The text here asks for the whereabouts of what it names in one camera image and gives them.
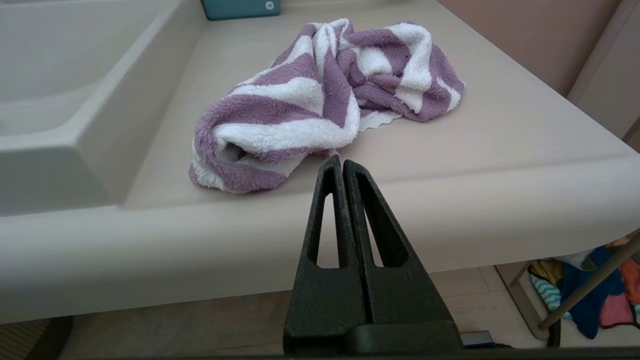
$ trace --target teal box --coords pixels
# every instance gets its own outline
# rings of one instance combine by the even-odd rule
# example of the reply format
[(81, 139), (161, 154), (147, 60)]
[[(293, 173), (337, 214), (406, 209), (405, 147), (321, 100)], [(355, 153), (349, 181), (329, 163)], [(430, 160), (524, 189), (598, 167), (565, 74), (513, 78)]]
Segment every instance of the teal box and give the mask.
[(280, 0), (202, 0), (207, 19), (273, 16), (280, 13)]

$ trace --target pink wall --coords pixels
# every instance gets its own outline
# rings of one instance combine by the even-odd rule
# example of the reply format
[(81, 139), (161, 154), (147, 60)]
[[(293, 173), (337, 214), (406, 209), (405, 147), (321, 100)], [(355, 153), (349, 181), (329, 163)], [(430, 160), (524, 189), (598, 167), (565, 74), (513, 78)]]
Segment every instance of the pink wall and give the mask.
[(562, 95), (620, 0), (439, 0)]

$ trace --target white countertop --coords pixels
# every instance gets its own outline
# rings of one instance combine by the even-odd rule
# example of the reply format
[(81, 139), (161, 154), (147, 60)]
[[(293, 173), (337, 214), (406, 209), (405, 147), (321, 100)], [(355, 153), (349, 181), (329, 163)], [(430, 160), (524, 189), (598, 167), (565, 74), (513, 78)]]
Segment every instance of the white countertop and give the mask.
[(323, 159), (278, 190), (230, 195), (191, 184), (191, 137), (304, 24), (339, 17), (425, 26), (467, 83), (443, 117), (340, 151), (369, 169), (427, 271), (578, 252), (640, 225), (640, 156), (443, 6), (284, 2), (278, 17), (207, 24), (124, 203), (0, 217), (0, 322), (291, 288)]

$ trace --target metal rod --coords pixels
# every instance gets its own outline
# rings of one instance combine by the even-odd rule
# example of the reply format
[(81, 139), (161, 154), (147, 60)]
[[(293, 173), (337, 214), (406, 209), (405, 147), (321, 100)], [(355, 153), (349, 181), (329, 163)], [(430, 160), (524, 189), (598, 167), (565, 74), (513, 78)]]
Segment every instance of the metal rod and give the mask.
[(593, 275), (582, 286), (577, 288), (565, 301), (563, 301), (557, 309), (553, 310), (542, 322), (538, 325), (538, 328), (542, 331), (547, 330), (556, 320), (560, 319), (564, 313), (569, 311), (574, 305), (576, 305), (582, 298), (587, 296), (591, 290), (595, 289), (604, 279), (609, 276), (615, 269), (619, 268), (631, 255), (640, 250), (640, 236), (635, 236), (626, 245), (623, 245), (618, 249), (611, 259), (609, 259), (598, 270), (593, 272)]

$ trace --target purple and white striped towel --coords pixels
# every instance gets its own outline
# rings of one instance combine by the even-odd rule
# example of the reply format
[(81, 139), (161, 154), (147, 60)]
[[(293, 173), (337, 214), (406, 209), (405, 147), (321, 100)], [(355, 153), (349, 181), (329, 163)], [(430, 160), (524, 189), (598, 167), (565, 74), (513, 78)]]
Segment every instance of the purple and white striped towel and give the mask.
[(422, 26), (356, 33), (348, 19), (308, 24), (268, 69), (205, 111), (189, 176), (231, 193), (274, 189), (308, 154), (398, 117), (444, 114), (464, 87)]

